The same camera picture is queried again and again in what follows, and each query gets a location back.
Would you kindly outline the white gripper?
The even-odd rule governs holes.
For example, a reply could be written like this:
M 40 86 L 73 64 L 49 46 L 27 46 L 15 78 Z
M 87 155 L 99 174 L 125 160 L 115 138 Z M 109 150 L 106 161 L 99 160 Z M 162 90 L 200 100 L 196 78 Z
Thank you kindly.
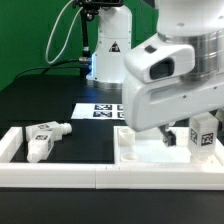
M 172 37 L 155 34 L 128 52 L 122 103 L 136 131 L 159 127 L 167 147 L 176 136 L 167 124 L 217 110 L 224 131 L 224 33 Z

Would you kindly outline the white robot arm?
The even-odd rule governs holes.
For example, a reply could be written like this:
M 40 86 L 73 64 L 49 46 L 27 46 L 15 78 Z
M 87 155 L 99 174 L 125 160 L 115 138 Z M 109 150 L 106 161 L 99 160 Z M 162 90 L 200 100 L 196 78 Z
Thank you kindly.
M 100 12 L 87 80 L 121 86 L 126 124 L 136 131 L 224 106 L 224 0 L 143 0 L 158 11 L 157 31 L 130 48 L 127 23 Z

